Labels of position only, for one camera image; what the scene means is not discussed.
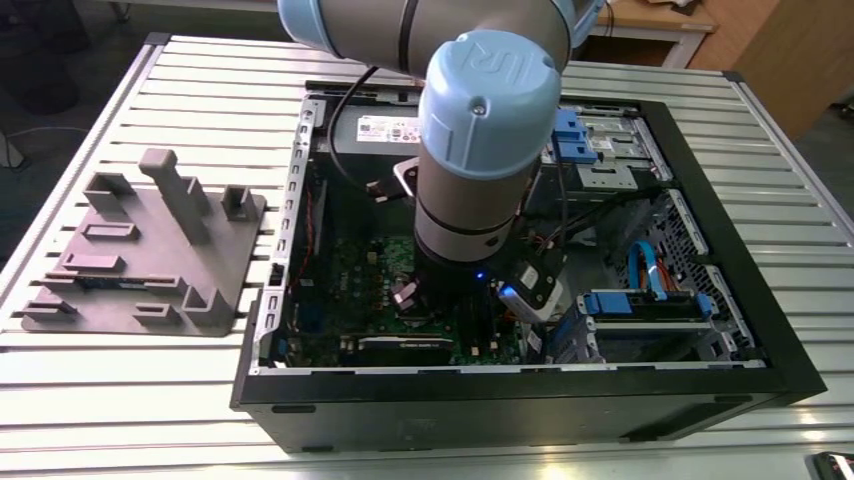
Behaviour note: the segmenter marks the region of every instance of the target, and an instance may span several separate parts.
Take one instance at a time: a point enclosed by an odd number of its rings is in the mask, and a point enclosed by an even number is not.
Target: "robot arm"
[[[425,79],[415,237],[472,266],[500,250],[546,145],[560,72],[604,0],[279,0],[293,39]]]
[[[604,0],[279,0],[279,15],[295,41],[424,78],[441,44],[475,30],[530,39],[562,70],[603,5]]]

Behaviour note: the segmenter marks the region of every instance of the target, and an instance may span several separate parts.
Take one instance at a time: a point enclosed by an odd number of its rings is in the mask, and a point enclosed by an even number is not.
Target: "metal chassis frame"
[[[371,88],[376,90],[417,91],[415,87],[400,86],[371,86]],[[742,273],[739,277],[746,277],[746,282],[752,282],[750,283],[751,285],[759,285],[760,294],[758,296],[762,297],[764,295],[762,301],[767,310],[766,314],[770,317],[775,317],[774,328],[768,328],[770,324],[766,323],[762,333],[756,332],[756,326],[752,325],[752,333],[758,341],[760,343],[764,342],[763,347],[770,367],[766,369],[668,372],[623,369],[607,372],[567,372],[555,369],[542,371],[535,375],[511,374],[500,376],[478,373],[371,375],[368,374],[369,372],[359,371],[359,369],[353,372],[355,376],[311,375],[309,373],[269,375],[263,371],[267,369],[256,368],[256,364],[252,363],[257,359],[252,343],[260,340],[264,332],[257,330],[259,325],[251,318],[237,366],[232,408],[249,412],[263,427],[269,427],[271,421],[275,422],[269,417],[271,412],[296,409],[295,411],[305,413],[307,410],[304,409],[313,408],[311,407],[313,404],[352,403],[352,398],[359,398],[359,402],[375,402],[377,405],[381,405],[381,402],[435,401],[437,406],[460,400],[476,402],[495,399],[520,400],[552,397],[572,399],[594,396],[602,397],[603,401],[606,401],[607,397],[630,397],[635,395],[688,395],[698,398],[708,398],[711,396],[715,402],[738,400],[732,408],[684,422],[667,431],[659,431],[652,426],[651,429],[630,432],[627,438],[623,438],[623,440],[631,441],[670,440],[719,423],[760,405],[787,405],[824,391],[818,372],[788,326],[782,309],[772,298],[770,288],[751,260],[732,222],[711,189],[711,184],[694,159],[667,107],[659,103],[622,99],[583,99],[583,101],[594,104],[607,103],[640,108],[644,115],[654,116],[659,120],[658,130],[652,131],[651,134],[664,153],[664,157],[687,159],[687,161],[671,162],[670,167],[679,181],[691,182],[691,190],[683,191],[683,195],[694,211],[695,218],[699,216],[698,209],[703,212],[703,216],[714,218],[714,222],[707,222],[714,223],[715,228],[714,231],[704,232],[706,241],[712,244],[724,238],[728,246],[735,247],[736,252],[727,253],[727,257],[738,257],[738,260],[731,262],[727,268],[735,270],[736,268],[732,264],[740,263],[743,265],[744,268],[739,268]],[[313,126],[316,126],[315,122],[307,122],[303,118],[295,146],[308,147],[304,135],[311,135]],[[301,189],[296,191],[296,195],[301,195]],[[698,219],[698,223],[702,230],[703,220]],[[743,290],[744,279],[739,278],[738,281],[740,290]],[[739,290],[731,283],[730,287],[734,290]],[[261,312],[265,312],[257,315],[259,321],[264,319],[264,322],[267,322],[269,313],[265,309],[268,307],[268,299],[264,297],[260,306],[256,307],[260,308]],[[751,310],[755,313],[756,305],[754,304],[751,308],[744,308],[742,305],[740,310],[750,318],[746,310]],[[566,377],[567,381],[556,381],[556,376],[563,375],[574,375],[574,377]],[[395,385],[393,392],[389,392],[388,385]],[[333,445],[321,447],[324,449],[327,447],[335,448]]]

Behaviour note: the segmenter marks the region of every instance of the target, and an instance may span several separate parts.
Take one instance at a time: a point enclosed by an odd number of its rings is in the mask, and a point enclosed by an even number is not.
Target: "aluminum table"
[[[563,93],[666,102],[830,391],[672,443],[285,455],[228,408],[245,312],[267,274],[305,80],[364,67],[293,44],[152,34],[0,275],[0,475],[137,478],[806,478],[854,451],[854,228],[736,79],[571,64]],[[375,82],[409,83],[387,71]],[[224,338],[32,334],[14,311],[87,210],[96,171],[149,183],[149,146],[205,187],[241,183],[268,208]]]

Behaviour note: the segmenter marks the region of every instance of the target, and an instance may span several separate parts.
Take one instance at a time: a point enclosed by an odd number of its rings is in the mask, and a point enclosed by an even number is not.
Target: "motherboard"
[[[495,285],[484,282],[482,298],[455,308],[404,315],[392,297],[413,272],[411,236],[335,240],[328,260],[301,285],[285,347],[289,364],[518,364],[520,329],[494,298]],[[315,289],[328,295],[312,298]]]

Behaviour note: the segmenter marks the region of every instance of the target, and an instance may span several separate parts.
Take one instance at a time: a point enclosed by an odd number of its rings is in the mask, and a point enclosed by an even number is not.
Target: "floor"
[[[268,13],[135,5],[131,22],[120,25],[105,3],[80,1],[77,9],[92,40],[88,50],[65,58],[71,75],[79,80],[80,102],[61,114],[37,117],[0,91],[0,127],[5,132],[41,126],[88,128],[148,32],[287,40],[277,17]],[[12,254],[81,140],[83,133],[69,130],[40,131],[14,140],[30,166],[20,173],[0,168],[0,266]],[[828,111],[796,145],[854,215],[854,120],[842,120]]]

